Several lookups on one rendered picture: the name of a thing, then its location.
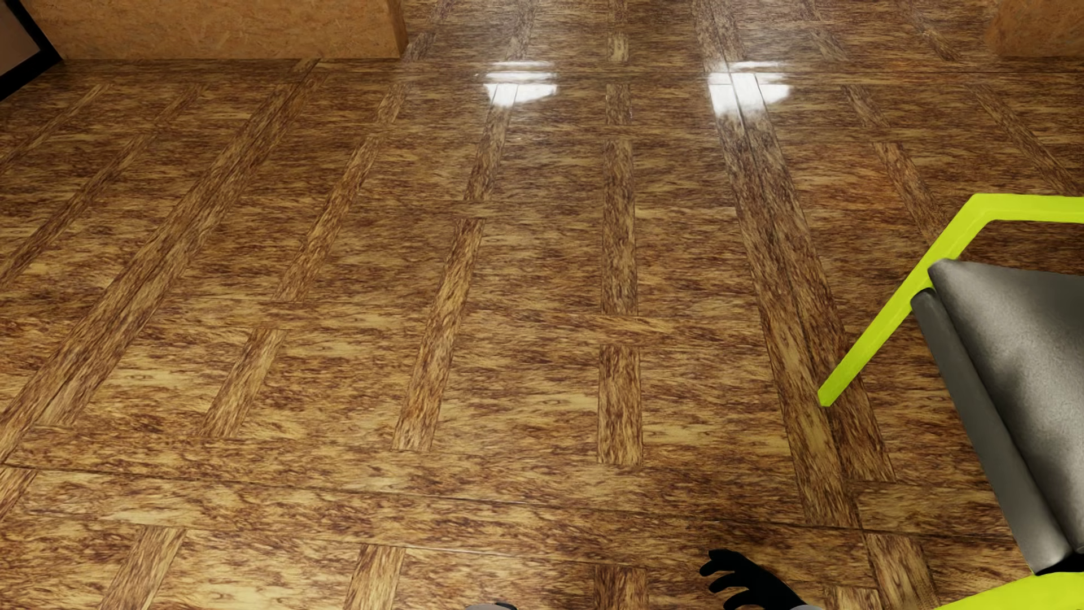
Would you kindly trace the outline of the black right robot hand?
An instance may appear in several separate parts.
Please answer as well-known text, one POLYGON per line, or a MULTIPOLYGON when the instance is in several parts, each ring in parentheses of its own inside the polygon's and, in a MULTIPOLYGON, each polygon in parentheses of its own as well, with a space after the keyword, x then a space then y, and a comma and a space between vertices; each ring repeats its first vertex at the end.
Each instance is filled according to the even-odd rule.
POLYGON ((700 576, 714 576, 709 590, 720 594, 741 589, 727 597, 723 610, 740 610, 746 605, 761 610, 799 610, 808 603, 780 577, 761 564, 732 549, 711 549, 708 561, 699 568, 700 576))

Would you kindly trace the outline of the light wooden cabinet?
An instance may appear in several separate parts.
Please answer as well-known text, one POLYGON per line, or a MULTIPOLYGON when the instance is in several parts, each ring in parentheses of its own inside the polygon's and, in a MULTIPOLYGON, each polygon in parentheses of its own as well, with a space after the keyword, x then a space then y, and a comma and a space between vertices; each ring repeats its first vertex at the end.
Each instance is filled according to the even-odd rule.
POLYGON ((1009 59, 1084 59, 1084 0, 997 0, 984 41, 1009 59))

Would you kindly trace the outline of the black framed door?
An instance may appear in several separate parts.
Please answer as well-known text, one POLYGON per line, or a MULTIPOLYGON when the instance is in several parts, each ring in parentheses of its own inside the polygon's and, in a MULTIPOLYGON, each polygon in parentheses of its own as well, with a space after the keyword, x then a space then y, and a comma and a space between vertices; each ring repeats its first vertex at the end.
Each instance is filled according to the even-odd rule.
POLYGON ((20 0, 0 0, 0 101, 63 60, 20 0))

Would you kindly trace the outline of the lime green framed grey chair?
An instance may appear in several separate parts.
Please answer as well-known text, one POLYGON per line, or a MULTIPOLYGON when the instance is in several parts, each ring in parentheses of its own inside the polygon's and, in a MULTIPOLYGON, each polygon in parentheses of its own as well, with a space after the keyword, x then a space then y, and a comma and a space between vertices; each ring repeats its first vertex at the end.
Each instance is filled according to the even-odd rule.
POLYGON ((959 260, 1010 221, 1084 225, 1084 197, 970 197, 820 384, 820 405, 912 313, 1033 571, 940 610, 1084 610, 1084 274, 959 260))

